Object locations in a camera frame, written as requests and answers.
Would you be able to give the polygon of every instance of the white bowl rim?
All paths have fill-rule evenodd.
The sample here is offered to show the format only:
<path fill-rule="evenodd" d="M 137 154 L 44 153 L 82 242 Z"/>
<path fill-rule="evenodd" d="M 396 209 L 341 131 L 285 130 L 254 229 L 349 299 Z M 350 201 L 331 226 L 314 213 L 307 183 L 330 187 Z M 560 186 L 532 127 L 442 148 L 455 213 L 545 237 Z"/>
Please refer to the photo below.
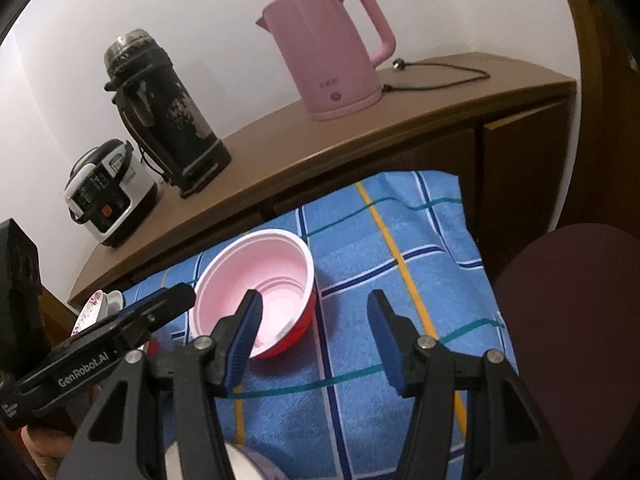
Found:
<path fill-rule="evenodd" d="M 193 308 L 189 310 L 189 325 L 191 326 L 191 335 L 193 337 L 197 337 L 200 335 L 209 335 L 205 334 L 200 327 L 200 323 L 196 318 L 196 308 L 198 307 L 199 300 L 199 291 L 203 288 L 206 282 L 209 281 L 209 277 L 214 270 L 220 267 L 222 264 L 226 262 L 233 254 L 235 254 L 239 249 L 242 248 L 247 242 L 253 240 L 254 238 L 279 238 L 285 239 L 287 242 L 294 245 L 303 255 L 306 263 L 306 283 L 305 290 L 303 292 L 302 301 L 300 302 L 300 306 L 298 307 L 294 316 L 289 320 L 289 322 L 270 340 L 263 343 L 259 347 L 253 347 L 251 350 L 250 357 L 256 357 L 267 350 L 273 348 L 277 343 L 279 343 L 284 336 L 286 336 L 290 330 L 295 326 L 298 322 L 302 313 L 305 310 L 306 304 L 309 302 L 309 298 L 314 290 L 314 261 L 311 255 L 311 251 L 307 244 L 302 241 L 297 234 L 292 233 L 291 231 L 287 231 L 284 229 L 261 229 L 259 231 L 254 231 L 253 233 L 246 234 L 241 236 L 235 242 L 231 243 L 227 247 L 225 247 L 218 256 L 213 258 L 211 263 L 204 269 L 202 275 L 198 278 L 198 282 L 195 286 L 196 291 L 196 304 Z"/>

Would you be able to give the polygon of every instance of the human hand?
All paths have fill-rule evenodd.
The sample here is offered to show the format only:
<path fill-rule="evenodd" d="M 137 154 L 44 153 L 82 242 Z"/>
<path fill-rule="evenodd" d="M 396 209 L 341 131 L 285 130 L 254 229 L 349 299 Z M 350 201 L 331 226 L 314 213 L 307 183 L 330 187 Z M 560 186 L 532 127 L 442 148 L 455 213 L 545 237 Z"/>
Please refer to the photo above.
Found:
<path fill-rule="evenodd" d="M 24 446 L 44 478 L 54 480 L 60 459 L 71 447 L 71 437 L 58 430 L 30 426 L 22 428 L 21 435 Z"/>

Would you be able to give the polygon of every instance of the blue plaid tablecloth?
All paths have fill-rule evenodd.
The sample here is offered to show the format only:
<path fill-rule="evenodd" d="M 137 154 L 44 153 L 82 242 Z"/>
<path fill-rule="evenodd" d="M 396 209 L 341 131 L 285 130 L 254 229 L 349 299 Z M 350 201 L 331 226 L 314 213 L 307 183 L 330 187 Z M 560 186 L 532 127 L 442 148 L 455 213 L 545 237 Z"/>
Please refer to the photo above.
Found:
<path fill-rule="evenodd" d="M 391 478 L 412 412 L 386 382 L 366 315 L 382 288 L 396 313 L 453 351 L 501 349 L 515 366 L 478 249 L 466 230 L 455 176 L 380 173 L 259 228 L 298 234 L 314 257 L 320 301 L 295 348 L 251 361 L 233 398 L 217 400 L 225 438 L 260 452 L 292 479 Z M 132 304 L 162 286 L 194 283 L 233 240 L 126 290 Z M 156 337 L 164 349 L 190 339 L 188 316 Z M 459 478 L 466 430 L 457 394 L 448 479 Z M 165 420 L 165 443 L 175 438 Z"/>

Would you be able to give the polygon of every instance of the wooden countertop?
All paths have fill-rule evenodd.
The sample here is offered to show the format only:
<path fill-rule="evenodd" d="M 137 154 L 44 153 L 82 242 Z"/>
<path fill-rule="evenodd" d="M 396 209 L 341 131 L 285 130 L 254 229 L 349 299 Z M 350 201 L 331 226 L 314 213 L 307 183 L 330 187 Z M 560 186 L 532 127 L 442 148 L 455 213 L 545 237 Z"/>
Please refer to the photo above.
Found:
<path fill-rule="evenodd" d="M 108 288 L 199 232 L 351 160 L 418 133 L 575 92 L 573 79 L 519 60 L 471 53 L 432 61 L 487 70 L 491 78 L 437 91 L 392 92 L 372 107 L 323 122 L 311 120 L 298 101 L 249 124 L 224 139 L 231 163 L 202 192 L 182 200 L 175 187 L 161 186 L 155 209 L 122 246 L 97 246 L 69 303 L 81 306 L 93 291 Z M 439 67 L 380 74 L 386 83 L 416 86 L 468 77 Z"/>

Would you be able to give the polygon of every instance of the rice cooker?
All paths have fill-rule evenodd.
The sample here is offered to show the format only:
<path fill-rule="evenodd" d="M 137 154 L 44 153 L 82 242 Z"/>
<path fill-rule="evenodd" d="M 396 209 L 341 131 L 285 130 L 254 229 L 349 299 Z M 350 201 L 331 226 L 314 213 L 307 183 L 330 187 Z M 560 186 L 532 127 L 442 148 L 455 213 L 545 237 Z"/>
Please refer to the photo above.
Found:
<path fill-rule="evenodd" d="M 80 157 L 63 195 L 74 222 L 101 244 L 117 247 L 153 209 L 158 185 L 129 141 L 111 139 Z"/>

